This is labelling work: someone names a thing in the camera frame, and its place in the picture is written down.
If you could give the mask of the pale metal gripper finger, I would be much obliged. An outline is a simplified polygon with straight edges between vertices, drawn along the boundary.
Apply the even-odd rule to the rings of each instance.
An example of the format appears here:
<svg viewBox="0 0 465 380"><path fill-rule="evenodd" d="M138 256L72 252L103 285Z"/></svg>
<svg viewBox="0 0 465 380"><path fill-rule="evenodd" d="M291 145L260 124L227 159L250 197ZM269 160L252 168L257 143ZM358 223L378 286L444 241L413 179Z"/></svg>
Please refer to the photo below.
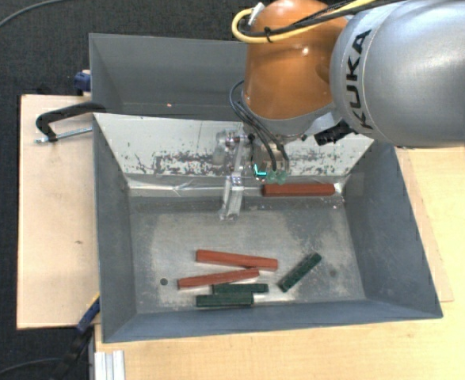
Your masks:
<svg viewBox="0 0 465 380"><path fill-rule="evenodd" d="M225 180L223 202L219 211L222 221L236 219L240 215L243 197L242 178L230 176Z"/></svg>
<svg viewBox="0 0 465 380"><path fill-rule="evenodd" d="M215 165L226 165L233 157L239 141L239 133L235 130L226 129L215 136Z"/></svg>

